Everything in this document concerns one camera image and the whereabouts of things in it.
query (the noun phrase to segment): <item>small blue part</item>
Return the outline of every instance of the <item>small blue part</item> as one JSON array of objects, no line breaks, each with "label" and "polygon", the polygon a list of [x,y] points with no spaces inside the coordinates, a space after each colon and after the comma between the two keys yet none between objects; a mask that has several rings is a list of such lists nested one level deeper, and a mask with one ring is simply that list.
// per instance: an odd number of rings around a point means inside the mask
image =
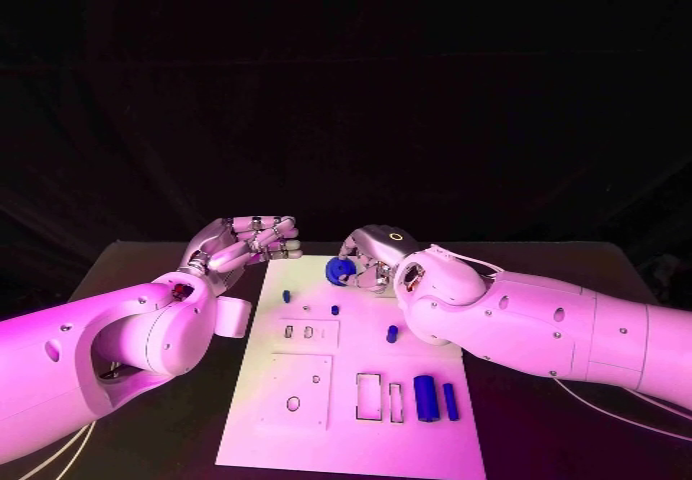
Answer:
[{"label": "small blue part", "polygon": [[444,392],[444,402],[447,403],[447,414],[450,415],[450,420],[458,420],[458,410],[457,410],[457,399],[454,398],[454,387],[451,383],[442,385]]},{"label": "small blue part", "polygon": [[327,275],[327,280],[330,283],[337,285],[339,287],[344,287],[346,284],[339,280],[339,277],[341,275],[354,275],[356,273],[356,264],[353,261],[346,258],[343,260],[339,260],[339,257],[334,257],[328,262],[327,262],[327,267],[326,267],[326,275]]},{"label": "small blue part", "polygon": [[396,328],[396,325],[389,325],[389,328],[386,329],[386,341],[389,343],[393,343],[396,341],[398,333],[399,333],[399,329]]},{"label": "small blue part", "polygon": [[421,422],[439,420],[439,407],[437,405],[435,380],[429,375],[414,378],[415,409]]}]

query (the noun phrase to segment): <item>dark table surface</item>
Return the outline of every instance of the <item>dark table surface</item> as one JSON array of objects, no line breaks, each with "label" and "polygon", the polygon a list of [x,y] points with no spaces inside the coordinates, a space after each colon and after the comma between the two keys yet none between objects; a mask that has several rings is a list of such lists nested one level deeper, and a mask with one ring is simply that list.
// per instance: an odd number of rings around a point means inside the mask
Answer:
[{"label": "dark table surface", "polygon": [[[558,278],[628,300],[654,302],[627,258],[610,244],[455,242],[441,246],[506,270]],[[333,255],[337,248],[336,242],[304,243],[305,254]],[[181,243],[114,243],[72,300],[150,281],[176,268],[183,250]],[[248,268],[226,295],[256,304],[265,268]],[[245,346],[246,339],[215,337],[190,373],[142,394],[96,422],[66,480],[346,477],[215,465]],[[692,443],[595,412],[549,379],[514,372],[468,353],[464,365],[490,480],[692,479]],[[621,389],[569,385],[607,410],[692,436],[692,422],[685,423]],[[0,479],[17,479],[63,444],[60,440],[0,465]],[[75,446],[33,478],[55,479],[73,450]]]}]

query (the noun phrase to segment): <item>pink-lit robot arm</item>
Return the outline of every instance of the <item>pink-lit robot arm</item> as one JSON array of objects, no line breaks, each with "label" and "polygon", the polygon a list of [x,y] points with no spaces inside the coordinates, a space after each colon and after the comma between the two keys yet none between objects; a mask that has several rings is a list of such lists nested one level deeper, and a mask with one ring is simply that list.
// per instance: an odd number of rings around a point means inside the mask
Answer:
[{"label": "pink-lit robot arm", "polygon": [[[219,219],[151,283],[0,322],[0,464],[117,410],[242,337],[251,305],[219,297],[245,265],[298,258],[291,217]],[[121,366],[105,375],[93,358]]]},{"label": "pink-lit robot arm", "polygon": [[[620,300],[550,278],[506,272],[405,232],[369,226],[340,259],[365,271],[346,285],[393,286],[414,334],[532,375],[605,383],[692,409],[692,313]],[[491,272],[478,274],[470,263]]]}]

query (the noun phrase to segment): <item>rectangular hole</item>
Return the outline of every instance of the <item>rectangular hole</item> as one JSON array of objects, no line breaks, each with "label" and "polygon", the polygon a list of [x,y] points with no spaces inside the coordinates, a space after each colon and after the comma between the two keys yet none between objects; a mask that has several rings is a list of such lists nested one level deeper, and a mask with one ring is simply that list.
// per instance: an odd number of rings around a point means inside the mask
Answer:
[{"label": "rectangular hole", "polygon": [[357,384],[357,420],[382,421],[382,383],[379,374],[359,373]]},{"label": "rectangular hole", "polygon": [[403,423],[403,400],[401,398],[401,385],[389,384],[389,420],[392,423]]}]

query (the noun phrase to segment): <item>black background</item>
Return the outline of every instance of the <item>black background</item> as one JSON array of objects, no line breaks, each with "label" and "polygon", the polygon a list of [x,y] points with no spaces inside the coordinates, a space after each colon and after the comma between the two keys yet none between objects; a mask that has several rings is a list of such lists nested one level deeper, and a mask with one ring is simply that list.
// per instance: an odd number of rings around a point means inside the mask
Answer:
[{"label": "black background", "polygon": [[114,240],[219,216],[689,252],[689,3],[3,10],[8,313],[60,302]]}]

